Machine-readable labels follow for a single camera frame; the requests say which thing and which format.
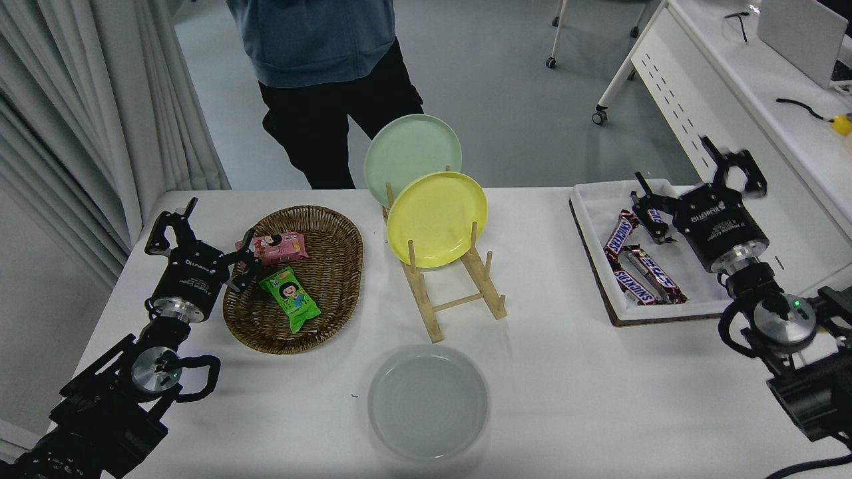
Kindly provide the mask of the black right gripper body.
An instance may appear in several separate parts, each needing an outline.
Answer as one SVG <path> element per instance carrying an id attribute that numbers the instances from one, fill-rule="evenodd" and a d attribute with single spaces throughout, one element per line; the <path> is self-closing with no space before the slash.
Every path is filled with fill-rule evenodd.
<path id="1" fill-rule="evenodd" d="M 719 265 L 738 246 L 748 246 L 761 255 L 769 240 L 745 209 L 742 194 L 727 187 L 706 183 L 676 201 L 673 227 L 683 234 L 702 265 Z"/>

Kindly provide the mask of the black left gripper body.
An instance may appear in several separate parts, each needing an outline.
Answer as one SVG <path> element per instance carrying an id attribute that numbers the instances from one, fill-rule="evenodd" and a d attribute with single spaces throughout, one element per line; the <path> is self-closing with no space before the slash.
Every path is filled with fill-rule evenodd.
<path id="1" fill-rule="evenodd" d="M 223 257 L 222 251 L 207 243 L 184 243 L 173 249 L 153 291 L 151 306 L 162 309 L 174 299 L 191 303 L 200 313 L 210 313 L 230 277 Z"/>

